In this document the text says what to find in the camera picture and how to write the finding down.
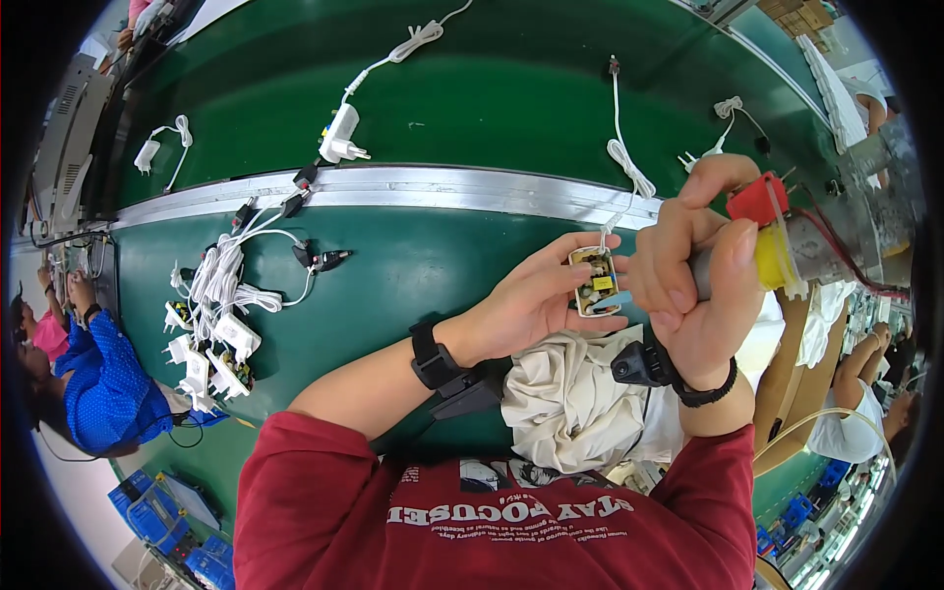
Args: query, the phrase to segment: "right hand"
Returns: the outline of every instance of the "right hand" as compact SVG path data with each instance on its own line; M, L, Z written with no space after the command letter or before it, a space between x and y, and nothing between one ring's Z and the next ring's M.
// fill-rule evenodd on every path
M118 33L118 49L121 51L126 51L134 42L134 31L130 28L126 28L122 32Z
M879 348L888 348L891 344L891 330L888 329L888 324L879 322L872 326L872 331L879 337Z
M679 192L659 210L654 227L636 234L627 275L632 301L649 314L652 330L684 381L707 391L722 386L730 360L744 343L764 302L754 247L757 224L731 221L705 209L718 193L760 176L746 156L699 160ZM687 260L712 246L712 297L698 302Z
M76 270L69 274L66 281L69 291L69 299L76 305L76 312L79 316L84 316L85 312L95 303L95 289L92 283L86 278L85 273Z

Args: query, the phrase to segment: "woman in blue shirt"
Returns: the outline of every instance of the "woman in blue shirt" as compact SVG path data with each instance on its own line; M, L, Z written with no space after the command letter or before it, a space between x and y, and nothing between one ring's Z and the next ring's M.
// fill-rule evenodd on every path
M188 413L172 413L158 384L141 368L108 310L95 302L81 272L68 277L69 297L88 330L70 318L69 349L50 374L45 353L32 345L18 351L31 386L29 406L39 421L79 449L103 457L134 452L139 444L170 431Z

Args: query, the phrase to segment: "blue polka dot shirt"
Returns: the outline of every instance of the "blue polka dot shirt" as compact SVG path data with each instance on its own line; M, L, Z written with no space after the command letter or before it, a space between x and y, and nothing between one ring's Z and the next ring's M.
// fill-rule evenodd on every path
M56 359L55 373L62 377L74 371L63 401L76 443L94 454L170 431L174 423L167 400L109 311L96 315L88 331L69 321L69 350Z

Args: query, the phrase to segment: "tool handle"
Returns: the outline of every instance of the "tool handle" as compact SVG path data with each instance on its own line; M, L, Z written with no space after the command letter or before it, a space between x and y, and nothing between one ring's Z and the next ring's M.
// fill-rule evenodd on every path
M699 302L711 299L711 280L708 276L711 267L711 252L712 249L708 248L695 252L688 258L688 268L691 269L692 278L695 280Z

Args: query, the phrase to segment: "red t-shirt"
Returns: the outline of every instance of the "red t-shirt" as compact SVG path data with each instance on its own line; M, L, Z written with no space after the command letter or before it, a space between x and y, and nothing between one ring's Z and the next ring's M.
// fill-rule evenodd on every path
M277 413L240 476L236 585L747 589L753 437L692 440L645 497L518 459L379 463L354 430Z

